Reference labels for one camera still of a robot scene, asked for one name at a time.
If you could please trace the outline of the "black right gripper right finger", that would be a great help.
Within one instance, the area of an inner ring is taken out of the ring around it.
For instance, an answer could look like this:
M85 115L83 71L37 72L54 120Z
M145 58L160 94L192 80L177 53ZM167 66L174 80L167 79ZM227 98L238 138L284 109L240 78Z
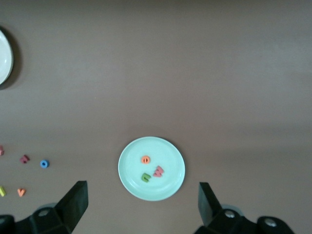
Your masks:
M198 210L203 221L196 234L293 234L283 220L261 216L257 222L249 221L232 208L223 208L209 183L199 183Z

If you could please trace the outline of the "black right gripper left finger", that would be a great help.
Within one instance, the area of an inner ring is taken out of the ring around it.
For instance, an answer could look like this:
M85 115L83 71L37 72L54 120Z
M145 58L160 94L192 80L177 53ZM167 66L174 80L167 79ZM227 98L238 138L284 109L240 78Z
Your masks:
M54 206L45 206L16 222L0 216L2 234L71 234L88 207L87 181L78 181Z

